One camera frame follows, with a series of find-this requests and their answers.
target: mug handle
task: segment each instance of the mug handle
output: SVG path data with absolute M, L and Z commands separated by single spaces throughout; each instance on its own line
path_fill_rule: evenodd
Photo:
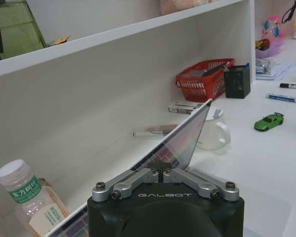
M 216 124 L 216 126 L 222 131 L 223 133 L 223 138 L 219 139 L 219 142 L 222 145 L 227 145 L 231 142 L 231 136 L 230 136 L 230 132 L 229 132 L 229 128 L 227 127 L 226 124 L 222 123 L 222 122 L 218 122 Z

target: shelf edge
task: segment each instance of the shelf edge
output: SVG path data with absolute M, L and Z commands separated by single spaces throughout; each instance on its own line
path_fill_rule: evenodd
M 220 0 L 0 61 L 0 76 L 244 0 Z

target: purple container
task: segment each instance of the purple container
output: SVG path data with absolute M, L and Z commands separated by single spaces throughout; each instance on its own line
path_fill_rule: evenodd
M 271 41 L 271 46 L 269 49 L 267 49 L 265 51 L 261 51 L 259 49 L 256 49 L 256 58 L 267 58 L 267 57 L 271 57 L 271 56 L 278 54 L 280 47 L 283 44 L 284 43 L 280 40 Z

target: black marker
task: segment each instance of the black marker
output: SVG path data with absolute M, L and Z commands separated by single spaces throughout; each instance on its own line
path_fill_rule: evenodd
M 296 84 L 281 83 L 280 88 L 296 89 Z

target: green toy car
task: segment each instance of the green toy car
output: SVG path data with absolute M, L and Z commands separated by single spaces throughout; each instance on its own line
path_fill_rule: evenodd
M 266 132 L 271 128 L 274 128 L 278 125 L 282 125 L 283 122 L 284 122 L 284 115 L 280 113 L 274 113 L 272 115 L 268 115 L 264 117 L 260 121 L 257 121 L 255 123 L 255 129 L 261 132 Z

